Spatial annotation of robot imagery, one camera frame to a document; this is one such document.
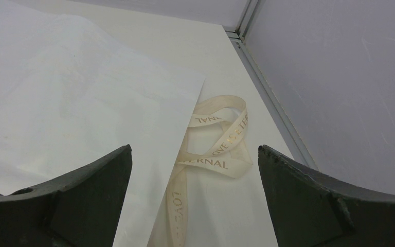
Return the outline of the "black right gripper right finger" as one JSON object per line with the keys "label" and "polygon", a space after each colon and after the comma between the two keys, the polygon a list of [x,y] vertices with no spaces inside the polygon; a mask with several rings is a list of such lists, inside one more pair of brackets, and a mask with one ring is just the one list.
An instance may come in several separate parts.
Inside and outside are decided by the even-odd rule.
{"label": "black right gripper right finger", "polygon": [[258,166],[279,246],[395,246],[395,195],[340,181],[267,145]]}

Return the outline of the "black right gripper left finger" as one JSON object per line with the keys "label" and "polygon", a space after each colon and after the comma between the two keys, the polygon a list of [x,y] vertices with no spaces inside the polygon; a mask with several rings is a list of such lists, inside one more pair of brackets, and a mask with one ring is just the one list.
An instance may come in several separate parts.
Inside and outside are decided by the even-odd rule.
{"label": "black right gripper left finger", "polygon": [[112,246],[131,171],[126,145],[52,180],[0,195],[0,246]]}

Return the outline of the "white paper bouquet wrap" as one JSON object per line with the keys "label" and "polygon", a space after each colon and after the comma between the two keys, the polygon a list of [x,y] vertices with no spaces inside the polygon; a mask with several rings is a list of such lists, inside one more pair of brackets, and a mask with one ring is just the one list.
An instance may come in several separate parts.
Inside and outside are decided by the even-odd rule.
{"label": "white paper bouquet wrap", "polygon": [[204,81],[86,18],[0,1],[0,193],[130,145],[114,246],[146,246]]}

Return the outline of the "cream printed ribbon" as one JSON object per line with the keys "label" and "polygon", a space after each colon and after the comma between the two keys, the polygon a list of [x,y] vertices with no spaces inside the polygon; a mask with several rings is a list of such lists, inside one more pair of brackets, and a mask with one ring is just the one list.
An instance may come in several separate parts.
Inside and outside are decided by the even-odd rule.
{"label": "cream printed ribbon", "polygon": [[244,137],[246,102],[237,96],[215,96],[195,106],[188,128],[219,125],[222,136],[204,154],[187,151],[185,136],[176,158],[148,246],[185,246],[188,226],[187,168],[200,167],[238,179],[253,165]]}

